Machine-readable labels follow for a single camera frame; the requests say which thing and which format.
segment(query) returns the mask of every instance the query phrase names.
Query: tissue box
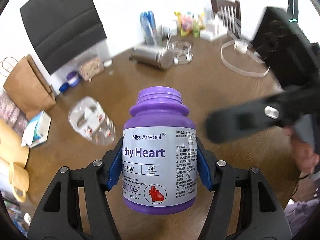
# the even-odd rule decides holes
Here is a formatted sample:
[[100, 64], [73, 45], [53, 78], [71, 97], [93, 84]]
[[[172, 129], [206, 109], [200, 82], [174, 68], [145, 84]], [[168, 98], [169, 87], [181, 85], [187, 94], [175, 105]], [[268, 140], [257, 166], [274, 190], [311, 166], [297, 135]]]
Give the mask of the tissue box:
[[32, 118], [23, 132], [21, 146], [30, 148], [47, 141], [51, 117], [45, 111], [41, 111]]

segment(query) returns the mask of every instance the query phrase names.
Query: yellow object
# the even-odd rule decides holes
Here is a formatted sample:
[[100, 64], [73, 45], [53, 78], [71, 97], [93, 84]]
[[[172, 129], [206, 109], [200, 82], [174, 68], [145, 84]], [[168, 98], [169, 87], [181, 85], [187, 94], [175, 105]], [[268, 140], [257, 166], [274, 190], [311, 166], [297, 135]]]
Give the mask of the yellow object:
[[190, 33], [190, 31], [184, 31], [181, 29], [181, 37], [187, 36]]
[[204, 26], [204, 13], [199, 14], [199, 26], [200, 30], [203, 30], [205, 28]]
[[9, 174], [9, 163], [0, 158], [0, 172], [6, 176]]
[[29, 147], [21, 147], [21, 141], [19, 135], [0, 119], [0, 158], [24, 168], [29, 156]]
[[174, 15], [178, 19], [178, 30], [181, 30], [181, 12], [174, 12]]
[[[12, 187], [12, 193], [19, 202], [27, 200], [27, 191], [29, 189], [29, 174], [28, 172], [18, 166], [16, 163], [9, 165], [9, 183]], [[22, 191], [22, 196], [19, 196], [16, 190]]]

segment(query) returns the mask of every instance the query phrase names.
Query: purple jar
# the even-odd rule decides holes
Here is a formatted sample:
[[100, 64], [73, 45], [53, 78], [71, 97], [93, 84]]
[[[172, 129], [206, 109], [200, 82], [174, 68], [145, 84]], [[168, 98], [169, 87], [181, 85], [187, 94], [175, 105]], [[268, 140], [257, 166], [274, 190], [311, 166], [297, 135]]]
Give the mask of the purple jar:
[[188, 114], [173, 88], [139, 93], [123, 132], [123, 200], [131, 209], [168, 215], [196, 201], [196, 130]]
[[78, 72], [77, 71], [71, 71], [67, 75], [67, 82], [68, 82], [70, 87], [75, 87], [80, 82], [80, 78], [79, 78]]

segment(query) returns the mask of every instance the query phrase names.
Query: bottle neck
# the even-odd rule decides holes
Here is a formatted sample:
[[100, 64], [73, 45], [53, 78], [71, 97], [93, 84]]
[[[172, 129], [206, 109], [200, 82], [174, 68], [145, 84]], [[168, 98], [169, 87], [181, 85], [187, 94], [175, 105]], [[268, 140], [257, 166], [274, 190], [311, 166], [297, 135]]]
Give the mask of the bottle neck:
[[189, 108], [182, 104], [181, 94], [169, 87], [150, 87], [140, 91], [131, 116], [143, 113], [170, 112], [187, 116]]
[[137, 116], [152, 113], [169, 113], [187, 116], [189, 108], [183, 104], [172, 102], [143, 102], [131, 107], [130, 115]]

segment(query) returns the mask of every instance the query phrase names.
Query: human hand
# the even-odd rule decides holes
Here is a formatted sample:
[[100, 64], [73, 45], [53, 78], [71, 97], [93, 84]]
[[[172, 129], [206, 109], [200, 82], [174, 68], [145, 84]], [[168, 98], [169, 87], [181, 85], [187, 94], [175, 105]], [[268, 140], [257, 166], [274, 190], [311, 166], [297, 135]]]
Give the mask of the human hand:
[[300, 141], [291, 128], [285, 127], [284, 133], [291, 136], [292, 157], [299, 170], [304, 173], [313, 173], [315, 166], [319, 163], [320, 156], [314, 153], [309, 144]]

